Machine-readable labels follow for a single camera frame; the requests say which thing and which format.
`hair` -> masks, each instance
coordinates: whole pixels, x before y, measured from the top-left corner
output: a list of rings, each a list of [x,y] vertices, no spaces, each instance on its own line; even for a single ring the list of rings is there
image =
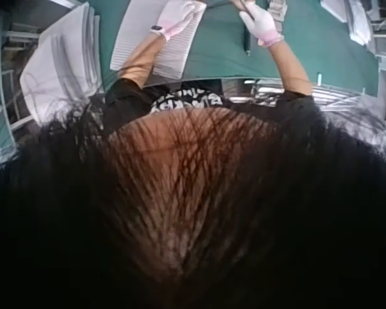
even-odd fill
[[[191,151],[169,128],[169,181],[137,148],[141,125],[106,138],[72,113],[23,145],[0,170],[1,304],[386,304],[382,156],[331,126],[192,125]]]

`stack of paper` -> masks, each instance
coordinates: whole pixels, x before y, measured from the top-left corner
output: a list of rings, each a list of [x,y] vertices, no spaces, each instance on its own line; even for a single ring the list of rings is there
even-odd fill
[[[371,27],[359,0],[346,2],[346,16],[351,40],[360,45],[368,44],[372,39]]]
[[[168,0],[132,0],[118,31],[110,69],[118,71],[131,52],[148,36]],[[158,54],[153,73],[171,79],[181,79],[187,56],[207,4],[195,1],[193,20],[175,35]]]
[[[99,23],[84,3],[41,34],[20,77],[27,108],[38,124],[62,120],[77,104],[102,92]]]
[[[320,5],[342,23],[347,22],[345,0],[320,0]]]

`black t-shirt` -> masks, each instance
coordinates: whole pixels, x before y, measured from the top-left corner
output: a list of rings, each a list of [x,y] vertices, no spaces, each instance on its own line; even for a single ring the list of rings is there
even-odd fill
[[[106,109],[103,112],[105,134],[109,135],[137,118],[180,108],[227,108],[247,113],[263,121],[280,124],[298,123],[297,128],[305,133],[312,125],[324,125],[324,118],[312,96],[285,91],[275,107],[252,103],[232,103],[223,96],[207,89],[185,86],[178,91],[156,88],[142,90],[129,79],[117,80],[106,94]]]

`person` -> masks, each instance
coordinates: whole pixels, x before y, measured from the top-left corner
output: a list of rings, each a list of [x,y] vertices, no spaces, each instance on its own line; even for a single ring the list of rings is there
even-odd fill
[[[170,0],[102,126],[71,113],[1,168],[1,306],[386,306],[386,159],[324,122],[271,15],[246,8],[283,81],[275,108],[143,88],[194,13]]]

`black pen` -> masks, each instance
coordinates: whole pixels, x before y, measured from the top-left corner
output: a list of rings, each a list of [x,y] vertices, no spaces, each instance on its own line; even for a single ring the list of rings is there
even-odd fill
[[[247,9],[246,5],[245,5],[245,2],[246,0],[240,0],[241,4],[242,4],[242,7],[244,8],[244,11],[250,16],[253,18],[253,16],[251,15],[251,13],[249,12],[249,10]],[[250,52],[252,50],[252,35],[251,33],[249,32],[249,29],[247,29],[246,25],[244,24],[244,32],[243,32],[243,47],[244,47],[244,51],[246,52],[247,56],[249,57],[250,56]]]
[[[250,56],[250,51],[252,50],[252,36],[250,35],[249,30],[247,29],[246,25],[244,26],[244,32],[243,32],[243,46],[244,51],[247,53],[247,56]]]

